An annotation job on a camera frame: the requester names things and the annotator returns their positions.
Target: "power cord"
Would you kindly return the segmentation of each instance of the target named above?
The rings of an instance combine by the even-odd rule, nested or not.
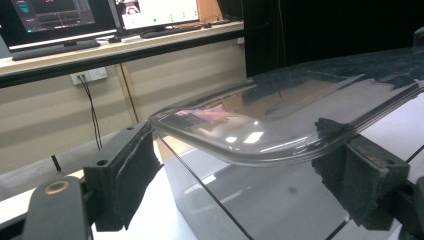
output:
[[[91,97],[90,88],[88,87],[88,83],[87,83],[87,79],[85,78],[85,75],[79,75],[79,76],[77,76],[77,78],[78,78],[78,80],[80,80],[82,86],[85,89],[85,92],[87,93],[88,99],[90,100],[91,118],[93,120],[93,125],[94,125],[94,135],[95,135],[95,138],[96,138],[97,148],[100,151],[100,149],[103,147],[102,138],[101,138],[101,135],[100,135],[99,122],[97,121],[96,110],[94,109],[93,99]]]

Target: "desk top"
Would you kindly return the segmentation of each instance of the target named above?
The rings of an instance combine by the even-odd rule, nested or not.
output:
[[[239,33],[238,35],[243,36],[240,33],[243,29],[244,24],[242,22],[233,22],[225,25],[217,25],[213,28],[153,39],[141,39],[137,37],[124,40],[120,43],[105,43],[98,48],[22,61],[12,61],[11,58],[3,58],[0,59],[0,88],[200,46],[202,44],[196,44],[194,42],[191,46],[179,46],[177,48],[175,44],[181,45],[181,43],[193,42],[194,40],[226,33]],[[215,42],[229,40],[231,37],[238,37],[238,35],[228,35],[228,39],[215,40]],[[164,51],[163,48],[167,46],[170,46],[170,49]],[[162,49],[160,51],[152,52],[154,49],[161,47]]]

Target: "transparent plastic cover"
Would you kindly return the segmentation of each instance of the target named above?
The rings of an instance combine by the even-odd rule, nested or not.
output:
[[[320,157],[420,93],[424,54],[401,49],[304,63],[166,108],[167,132],[244,166]]]

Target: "computer monitor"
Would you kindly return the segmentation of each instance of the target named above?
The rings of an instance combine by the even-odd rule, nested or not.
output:
[[[107,0],[1,0],[0,34],[10,52],[114,35]]]
[[[111,0],[123,33],[199,21],[197,0]]]

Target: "image on screen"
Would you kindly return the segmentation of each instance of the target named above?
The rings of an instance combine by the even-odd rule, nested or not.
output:
[[[95,23],[85,0],[12,0],[27,32]]]
[[[125,30],[199,19],[196,0],[115,0]]]

